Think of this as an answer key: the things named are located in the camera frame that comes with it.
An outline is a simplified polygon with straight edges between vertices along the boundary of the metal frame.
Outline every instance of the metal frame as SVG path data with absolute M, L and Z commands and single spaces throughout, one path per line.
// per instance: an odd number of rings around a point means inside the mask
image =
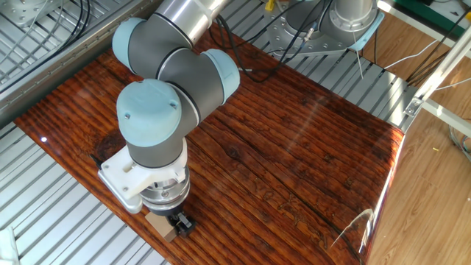
M 433 92 L 442 84 L 443 80 L 458 65 L 471 49 L 471 26 L 466 29 L 463 35 L 455 43 L 448 55 L 439 64 L 437 69 L 430 75 L 420 89 L 415 93 L 411 102 L 408 104 L 405 114 L 415 117 L 419 111 L 424 108 L 426 111 L 434 114 L 442 121 L 445 121 L 452 127 L 471 137 L 471 124 L 457 115 L 451 113 L 443 106 L 429 99 Z

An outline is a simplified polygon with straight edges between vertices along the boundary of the metal grating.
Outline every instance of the metal grating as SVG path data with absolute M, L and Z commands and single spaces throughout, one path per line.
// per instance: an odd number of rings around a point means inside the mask
M 0 0 L 0 7 L 6 0 Z M 33 64 L 45 56 L 50 56 L 72 33 L 78 23 L 80 2 L 63 0 L 63 11 L 55 9 L 37 21 L 28 35 L 13 49 L 15 43 L 29 30 L 29 26 L 21 28 L 0 15 L 0 85 L 27 71 Z M 112 14 L 121 5 L 121 0 L 91 0 L 91 15 L 88 27 L 93 27 L 104 17 Z
M 0 213 L 22 265 L 166 264 L 14 124 L 0 130 Z
M 227 20 L 232 32 L 246 40 L 265 26 L 264 10 L 264 3 L 260 0 L 231 0 L 221 15 Z M 280 48 L 270 43 L 266 33 L 252 41 L 252 44 L 265 52 Z M 417 89 L 408 87 L 407 82 L 363 57 L 360 58 L 360 64 L 363 79 L 356 54 L 351 51 L 317 57 L 299 56 L 290 61 L 288 66 L 405 132 L 414 118 L 405 115 L 403 111 Z

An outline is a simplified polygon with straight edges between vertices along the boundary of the wooden block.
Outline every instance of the wooden block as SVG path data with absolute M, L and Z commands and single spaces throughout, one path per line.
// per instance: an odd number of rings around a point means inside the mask
M 146 215 L 146 220 L 167 242 L 178 236 L 177 229 L 169 224 L 166 217 L 151 212 Z

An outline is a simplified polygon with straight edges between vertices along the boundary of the cable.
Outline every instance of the cable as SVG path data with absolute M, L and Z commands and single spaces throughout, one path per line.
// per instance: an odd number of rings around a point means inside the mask
M 15 44 L 13 44 L 12 48 L 8 51 L 8 53 L 5 54 L 5 57 L 3 59 L 0 60 L 0 65 L 10 56 L 10 54 L 12 54 L 13 51 L 15 51 L 16 49 L 16 46 L 18 46 L 18 44 L 21 43 L 21 41 L 24 40 L 24 38 L 27 37 L 27 35 L 31 32 L 32 30 L 32 26 L 36 23 L 37 19 L 38 19 L 38 16 L 41 12 L 43 12 L 44 10 L 44 7 L 46 7 L 47 3 L 49 2 L 49 0 L 46 0 L 43 4 L 43 6 L 41 7 L 41 9 L 38 11 L 38 14 L 36 14 L 35 18 L 33 18 L 32 20 L 32 23 L 31 23 L 31 26 L 29 26 L 29 29 L 26 31 L 26 33 L 24 33 L 23 36 L 21 36 L 21 38 L 19 40 L 17 40 L 15 42 Z
M 435 71 L 435 69 L 438 67 L 438 65 L 443 61 L 443 59 L 447 56 L 447 54 L 448 54 L 448 52 L 444 52 L 442 55 L 437 57 L 432 63 L 429 63 L 422 70 L 418 71 L 416 73 L 415 78 L 413 78 L 409 82 L 409 85 L 416 85 L 416 84 L 420 83 L 422 80 L 424 80 L 425 78 L 429 77 Z
M 294 35 L 294 37 L 291 39 L 291 42 L 290 44 L 286 47 L 286 50 L 284 51 L 283 53 L 283 56 L 280 58 L 280 61 L 279 63 L 277 64 L 277 66 L 275 66 L 271 72 L 268 74 L 267 77 L 263 78 L 263 79 L 256 79 L 254 78 L 249 72 L 248 70 L 244 67 L 244 64 L 242 62 L 242 59 L 240 58 L 239 54 L 238 54 L 238 46 L 236 45 L 236 42 L 234 41 L 233 39 L 233 36 L 232 36 L 232 32 L 230 32 L 230 28 L 229 26 L 227 25 L 227 22 L 224 20 L 224 18 L 221 16 L 221 15 L 218 15 L 217 19 L 219 19 L 221 21 L 221 23 L 223 24 L 228 36 L 229 36 L 229 41 L 230 41 L 230 44 L 233 48 L 233 51 L 234 51 L 234 54 L 235 54 L 235 58 L 237 59 L 238 61 L 238 64 L 240 65 L 241 67 L 241 70 L 253 81 L 253 82 L 257 82 L 257 83 L 262 83 L 262 82 L 265 82 L 267 81 L 270 77 L 272 77 L 276 71 L 281 67 L 283 66 L 284 64 L 286 64 L 287 62 L 293 60 L 293 58 L 295 58 L 301 51 L 301 49 L 304 47 L 305 45 L 305 42 L 303 42 L 300 47 L 298 48 L 298 50 L 294 53 L 293 56 L 291 56 L 290 58 L 284 60 L 285 56 L 287 55 L 288 53 L 288 50 L 294 45 L 294 42 L 296 41 L 296 39 L 299 37 L 299 35 L 301 34 L 301 31 L 302 29 L 304 29 L 304 27 L 306 27 L 307 24 L 306 22 L 308 21 L 309 17 L 311 16 L 311 14 L 314 12 L 314 10 L 316 9 L 317 5 L 309 12 L 309 14 L 306 16 L 305 20 L 303 21 L 303 23 L 301 24 L 301 27 L 300 29 L 298 29 L 298 31 L 296 32 L 296 34 Z
M 355 43 L 356 43 L 355 32 L 352 32 L 352 33 L 353 33 L 353 40 L 354 40 Z M 363 69 L 361 69 L 360 55 L 358 54 L 358 51 L 356 51 L 356 58 L 357 58 L 357 60 L 358 60 L 358 67 L 360 68 L 361 79 L 363 79 Z
M 75 32 L 77 32 L 77 30 L 79 29 L 80 21 L 82 21 L 82 15 L 83 15 L 83 0 L 80 0 L 79 19 L 77 20 L 77 24 L 75 24 L 75 27 L 74 27 L 74 30 L 72 30 L 72 33 L 68 36 L 67 40 L 64 41 L 64 46 L 67 45 L 71 41 L 71 39 L 75 35 Z
M 450 139 L 451 141 L 460 149 L 460 151 L 463 152 L 463 154 L 466 156 L 466 158 L 471 162 L 471 155 L 469 154 L 469 150 L 467 149 L 466 145 L 464 145 L 464 142 L 467 140 L 467 136 L 464 136 L 461 141 L 458 140 L 458 136 L 456 133 L 456 129 L 449 126 L 448 130 L 450 132 Z
M 444 52 L 442 55 L 438 56 L 435 60 L 433 60 L 432 63 L 427 64 L 426 67 L 424 67 L 422 70 L 420 70 L 420 71 L 418 71 L 418 72 L 416 73 L 416 77 L 415 77 L 415 78 L 417 78 L 422 72 L 424 72 L 424 71 L 426 71 L 427 69 L 429 69 L 430 67 L 432 67 L 432 65 L 433 65 L 434 63 L 436 63 L 436 62 L 441 62 L 441 61 L 445 58 L 445 56 L 447 56 L 447 54 L 448 54 L 448 52 Z
M 222 23 L 219 19 L 216 19 L 216 21 L 218 22 L 218 26 L 219 26 L 219 34 L 221 35 L 221 48 L 223 51 L 226 51 L 226 40 L 224 39 L 224 33 L 222 31 Z
M 412 80 L 412 78 L 414 78 L 415 74 L 417 73 L 418 70 L 421 69 L 421 67 L 423 65 L 425 65 L 427 63 L 427 61 L 432 57 L 432 55 L 438 50 L 438 48 L 444 43 L 444 41 L 450 37 L 450 35 L 453 33 L 453 31 L 455 30 L 455 28 L 458 26 L 458 24 L 461 22 L 461 20 L 463 20 L 463 18 L 466 17 L 467 13 L 469 13 L 471 11 L 471 7 L 468 8 L 468 10 L 464 11 L 463 15 L 457 20 L 457 22 L 453 25 L 453 27 L 450 29 L 450 31 L 448 31 L 448 33 L 442 38 L 442 40 L 440 41 L 439 45 L 437 45 L 433 51 L 427 56 L 427 58 L 425 58 L 425 60 L 420 63 L 419 66 L 417 66 L 417 68 L 412 72 L 412 74 L 409 76 L 409 78 L 406 80 L 406 82 L 410 82 Z
M 77 24 L 74 27 L 74 31 L 76 31 L 76 29 L 79 28 L 80 22 L 82 22 L 82 12 L 84 10 L 83 0 L 80 0 L 80 9 L 81 10 L 80 10 L 80 15 L 79 15 L 79 20 L 78 20 Z M 69 47 L 72 43 L 75 43 L 75 41 L 77 41 L 82 36 L 82 33 L 85 31 L 85 28 L 87 27 L 89 19 L 90 19 L 90 9 L 91 9 L 90 0 L 87 0 L 87 15 L 86 15 L 85 21 L 82 22 L 82 28 L 80 29 L 80 31 L 75 36 L 74 36 L 74 31 L 73 31 L 68 36 L 67 40 L 63 43 L 63 45 L 51 57 L 61 53 L 61 51 L 63 51 L 67 47 Z
M 83 27 L 82 29 L 80 30 L 79 34 L 77 34 L 77 39 L 79 39 L 80 37 L 82 37 L 82 33 L 85 31 L 85 28 L 87 27 L 88 25 L 88 22 L 90 20 L 90 0 L 87 0 L 87 18 L 85 19 L 85 23 L 83 24 Z
M 471 77 L 468 78 L 468 79 L 465 79 L 465 80 L 463 80 L 463 81 L 456 82 L 456 83 L 451 84 L 451 85 L 447 85 L 447 86 L 444 86 L 444 87 L 441 87 L 441 88 L 437 88 L 437 90 L 441 90 L 441 89 L 445 89 L 445 88 L 451 88 L 451 87 L 454 86 L 454 85 L 459 85 L 459 84 L 462 84 L 462 83 L 464 83 L 464 82 L 468 82 L 468 81 L 470 81 L 470 80 L 471 80 Z
M 378 57 L 378 53 L 376 52 L 377 51 L 377 47 L 378 47 L 378 30 L 380 29 L 379 25 L 378 25 L 378 28 L 375 30 L 375 64 L 377 64 L 376 62 L 376 58 Z
M 417 86 L 418 84 L 420 84 L 421 81 L 423 81 L 424 79 L 429 77 L 439 67 L 440 63 L 441 63 L 441 60 L 437 61 L 434 65 L 431 64 L 432 68 L 430 68 L 428 71 L 426 71 L 421 76 L 416 77 L 416 79 L 414 81 L 411 81 L 408 85 Z
M 437 42 L 437 41 L 438 41 L 438 40 L 432 41 L 432 43 L 428 44 L 428 45 L 427 45 L 422 51 L 420 51 L 418 54 L 414 54 L 414 55 L 411 55 L 411 56 L 404 57 L 403 59 L 398 60 L 396 63 L 392 63 L 392 64 L 390 64 L 389 66 L 385 67 L 385 69 L 388 69 L 389 67 L 392 67 L 392 66 L 394 66 L 394 65 L 396 65 L 396 64 L 398 64 L 398 63 L 400 63 L 400 62 L 402 62 L 402 61 L 404 61 L 404 60 L 407 60 L 407 59 L 410 59 L 410 58 L 417 57 L 417 56 L 421 55 L 423 52 L 425 52 L 425 50 L 427 50 L 428 48 L 430 48 L 430 46 L 432 46 L 432 45 L 433 45 L 435 42 Z

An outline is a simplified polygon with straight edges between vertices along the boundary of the black cable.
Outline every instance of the black cable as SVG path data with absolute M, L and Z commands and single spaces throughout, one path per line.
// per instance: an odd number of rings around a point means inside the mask
M 90 0 L 87 0 L 87 18 L 85 19 L 85 23 L 83 24 L 82 29 L 80 30 L 79 34 L 77 35 L 77 40 L 82 36 L 82 33 L 85 31 L 85 28 L 88 26 L 88 22 L 90 19 Z
M 226 40 L 224 39 L 224 33 L 222 31 L 222 23 L 219 19 L 216 19 L 216 21 L 218 22 L 218 26 L 219 26 L 219 34 L 221 34 L 221 42 L 222 42 L 221 43 L 221 48 L 222 48 L 223 51 L 226 51 L 226 48 L 225 48 L 226 47 Z
M 455 30 L 455 28 L 458 26 L 458 24 L 461 22 L 461 20 L 463 20 L 464 17 L 466 17 L 466 14 L 469 13 L 471 11 L 471 7 L 468 8 L 467 11 L 464 12 L 464 14 L 457 20 L 457 22 L 453 25 L 453 27 L 450 29 L 450 31 L 442 38 L 442 40 L 439 42 L 439 44 L 437 46 L 435 46 L 435 48 L 433 49 L 433 51 L 427 56 L 427 58 L 425 58 L 425 60 L 423 62 L 420 63 L 419 66 L 417 66 L 417 68 L 415 68 L 415 70 L 412 72 L 412 74 L 409 76 L 409 78 L 406 80 L 406 82 L 410 82 L 412 80 L 412 78 L 414 78 L 417 73 L 418 70 L 421 69 L 422 66 L 424 66 L 427 61 L 432 57 L 432 55 L 438 50 L 438 48 L 444 43 L 444 41 L 450 37 L 450 35 L 453 33 L 453 31 Z
M 448 52 L 443 53 L 442 55 L 437 57 L 435 60 L 433 60 L 431 63 L 429 63 L 426 67 L 424 67 L 420 71 L 418 71 L 415 74 L 415 77 L 412 78 L 412 80 L 409 82 L 409 84 L 417 82 L 417 79 L 420 78 L 420 77 L 423 77 L 424 74 L 427 74 L 427 75 L 431 74 L 432 70 L 430 70 L 429 68 L 436 65 L 437 62 L 440 63 L 443 60 L 443 58 L 445 58 L 445 56 L 447 56 L 447 54 L 448 54 Z
M 379 29 L 380 29 L 380 27 L 378 26 L 378 28 L 375 31 L 375 64 L 377 64 L 376 58 L 378 57 L 378 53 L 376 51 L 377 51 L 377 47 L 378 47 L 378 30 Z
M 439 67 L 439 63 L 435 64 L 429 71 L 421 75 L 420 77 L 417 77 L 417 79 L 413 82 L 410 82 L 408 85 L 410 86 L 417 86 L 420 84 L 421 81 L 426 79 L 433 71 L 435 71 Z
M 74 30 L 72 30 L 72 33 L 68 36 L 67 40 L 64 41 L 64 45 L 62 45 L 62 47 L 60 48 L 60 51 L 62 51 L 65 47 L 67 47 L 67 45 L 70 43 L 72 38 L 75 36 L 75 32 L 77 32 L 77 30 L 80 27 L 80 22 L 82 21 L 82 15 L 83 15 L 83 0 L 80 0 L 80 14 L 77 20 L 77 24 L 75 24 Z
M 284 60 L 285 56 L 288 54 L 288 50 L 294 45 L 294 42 L 296 41 L 296 39 L 299 37 L 299 35 L 301 34 L 302 32 L 302 29 L 304 29 L 304 27 L 307 26 L 306 22 L 308 21 L 309 17 L 311 16 L 311 14 L 314 12 L 314 10 L 316 9 L 317 5 L 309 12 L 309 14 L 306 16 L 305 20 L 303 21 L 303 23 L 301 24 L 301 27 L 300 29 L 298 29 L 298 31 L 296 32 L 296 34 L 294 35 L 294 37 L 291 39 L 291 42 L 290 44 L 286 47 L 286 50 L 284 51 L 283 53 L 283 56 L 280 58 L 280 61 L 279 63 L 277 64 L 277 66 L 275 66 L 272 71 L 270 72 L 270 74 L 259 80 L 259 79 L 256 79 L 254 77 L 252 77 L 252 75 L 249 74 L 249 72 L 247 71 L 247 69 L 244 67 L 244 64 L 242 62 L 242 59 L 240 58 L 239 54 L 238 54 L 238 46 L 236 45 L 236 42 L 234 41 L 233 39 L 233 36 L 232 36 L 232 32 L 230 31 L 230 28 L 229 28 L 229 25 L 227 25 L 227 22 L 224 20 L 224 18 L 220 15 L 218 15 L 217 19 L 220 20 L 220 22 L 223 24 L 227 34 L 229 35 L 229 41 L 230 41 L 230 44 L 233 48 L 233 51 L 234 51 L 234 54 L 235 54 L 235 58 L 237 59 L 238 61 L 238 64 L 240 65 L 242 71 L 253 81 L 253 82 L 257 82 L 257 83 L 262 83 L 262 82 L 265 82 L 267 81 L 270 77 L 272 77 L 276 71 L 281 67 L 283 66 L 284 64 L 288 63 L 289 61 L 293 60 L 293 58 L 295 58 L 300 52 L 301 52 L 301 49 L 303 48 L 303 45 L 301 45 L 298 50 L 293 54 L 293 56 L 291 56 L 290 58 Z
M 240 46 L 243 46 L 244 44 L 247 44 L 249 43 L 250 41 L 256 39 L 256 38 L 259 38 L 260 36 L 262 36 L 263 33 L 265 33 L 266 29 L 268 29 L 268 27 L 270 27 L 277 19 L 279 19 L 282 15 L 284 15 L 286 12 L 288 12 L 291 8 L 294 8 L 296 7 L 298 4 L 301 4 L 303 3 L 304 1 L 306 0 L 301 0 L 299 2 L 297 2 L 296 4 L 293 4 L 292 6 L 289 6 L 288 8 L 286 8 L 284 11 L 282 11 L 282 13 L 280 13 L 279 15 L 277 15 L 275 18 L 272 19 L 272 21 L 270 21 L 266 26 L 264 26 L 257 34 L 255 34 L 253 37 L 251 37 L 250 39 L 248 40 L 245 40 L 244 42 L 238 44 L 236 47 L 240 47 Z M 218 43 L 216 41 L 216 39 L 213 38 L 211 32 L 210 32 L 210 36 L 211 38 L 213 39 L 214 43 L 219 46 L 219 48 L 221 49 L 232 49 L 232 46 L 229 46 L 229 47 L 226 47 L 226 46 L 223 46 L 221 45 L 220 43 Z

